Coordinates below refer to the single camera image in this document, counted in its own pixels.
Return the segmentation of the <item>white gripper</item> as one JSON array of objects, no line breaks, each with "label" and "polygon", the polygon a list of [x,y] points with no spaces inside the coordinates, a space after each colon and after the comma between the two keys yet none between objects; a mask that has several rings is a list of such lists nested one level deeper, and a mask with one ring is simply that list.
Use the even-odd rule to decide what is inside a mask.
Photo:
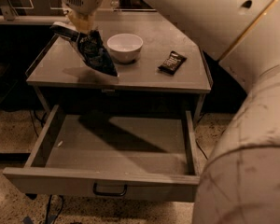
[{"label": "white gripper", "polygon": [[103,0],[62,0],[72,10],[67,13],[70,22],[76,29],[88,34],[94,24],[95,10],[102,4]]}]

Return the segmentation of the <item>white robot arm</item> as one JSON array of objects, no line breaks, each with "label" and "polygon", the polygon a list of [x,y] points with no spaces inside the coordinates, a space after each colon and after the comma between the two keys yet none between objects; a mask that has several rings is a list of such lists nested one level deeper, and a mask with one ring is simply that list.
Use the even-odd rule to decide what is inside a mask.
[{"label": "white robot arm", "polygon": [[280,0],[144,0],[247,97],[213,149],[192,224],[280,224]]}]

